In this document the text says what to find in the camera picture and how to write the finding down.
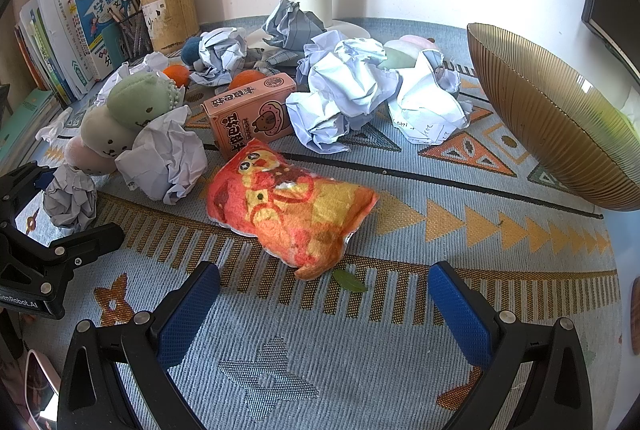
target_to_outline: smartphone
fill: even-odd
[[[41,352],[30,350],[24,377],[24,397],[34,430],[58,430],[60,377]]]

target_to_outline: mesh pen holder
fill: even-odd
[[[129,60],[143,58],[154,51],[142,11],[124,19],[119,24]]]

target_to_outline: blue plush toy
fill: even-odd
[[[182,63],[188,66],[191,70],[193,70],[193,63],[200,59],[200,37],[193,36],[189,38],[186,42],[184,42],[184,46],[182,47],[182,52],[180,57],[182,58]]]

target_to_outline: stacked plush toy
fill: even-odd
[[[152,120],[182,106],[185,87],[162,73],[139,72],[111,89],[106,105],[84,116],[80,135],[65,147],[67,164],[87,175],[116,170],[115,159],[130,150],[140,131]]]

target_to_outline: amber glass bowl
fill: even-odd
[[[640,139],[589,81],[548,50],[485,24],[466,28],[484,93],[562,184],[607,209],[640,209]]]

